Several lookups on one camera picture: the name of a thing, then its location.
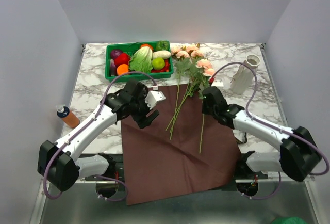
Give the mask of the pink rose stem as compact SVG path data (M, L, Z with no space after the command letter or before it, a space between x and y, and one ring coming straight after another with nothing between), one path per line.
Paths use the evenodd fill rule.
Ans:
M196 79L197 79L197 92L199 98L202 100L202 91L210 86L210 78L214 75L215 70L212 67L212 64L207 59L199 59L196 62L195 67L198 69ZM201 133L200 133L200 142L199 142L199 154L202 152L203 146L203 136L204 136L204 126L205 126L205 115L202 114L202 124L201 124Z

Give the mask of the pink artificial flowers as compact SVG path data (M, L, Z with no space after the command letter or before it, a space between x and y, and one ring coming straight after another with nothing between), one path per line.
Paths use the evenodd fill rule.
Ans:
M197 71L195 67L199 59L207 59L201 50L199 43L191 45L180 45L171 49L174 57L176 73L177 92L175 99L174 114L166 127L166 131L173 139L175 126L184 103L189 97L193 97L197 92Z

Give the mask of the red paper bouquet wrap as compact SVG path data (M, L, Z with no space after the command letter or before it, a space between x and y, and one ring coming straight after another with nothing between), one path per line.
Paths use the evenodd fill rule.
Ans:
M140 204L223 186L234 176L241 152L232 130L202 114L198 96L185 100L169 133L185 85L162 86L159 116L144 129L121 122L126 203Z

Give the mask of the black ribbon with gold text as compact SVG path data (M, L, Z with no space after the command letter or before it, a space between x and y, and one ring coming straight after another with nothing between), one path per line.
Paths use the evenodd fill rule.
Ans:
M248 138L247 138L246 132L233 130L233 134L234 134L237 144L242 145L242 144L247 143Z

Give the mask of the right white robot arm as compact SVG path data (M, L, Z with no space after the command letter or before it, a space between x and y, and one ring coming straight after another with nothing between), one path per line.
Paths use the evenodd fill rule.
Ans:
M304 127L292 129L276 125L249 114L244 107L228 104L217 87L203 90L202 113L211 115L220 125L257 137L276 150L274 152L248 152L237 166L242 178L256 172L283 172L289 178L302 182L321 161L321 154Z

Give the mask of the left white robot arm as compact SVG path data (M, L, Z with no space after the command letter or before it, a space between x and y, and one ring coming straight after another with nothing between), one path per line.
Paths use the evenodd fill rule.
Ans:
M107 91L100 104L75 129L56 142L46 140L39 149L37 171L43 176L43 189L53 184L60 192L71 188L81 178L99 176L109 180L114 175L114 162L105 154L81 157L85 148L105 129L127 117L132 117L143 129L159 115L154 108L165 100L155 85L149 90L136 79L130 79L123 89Z

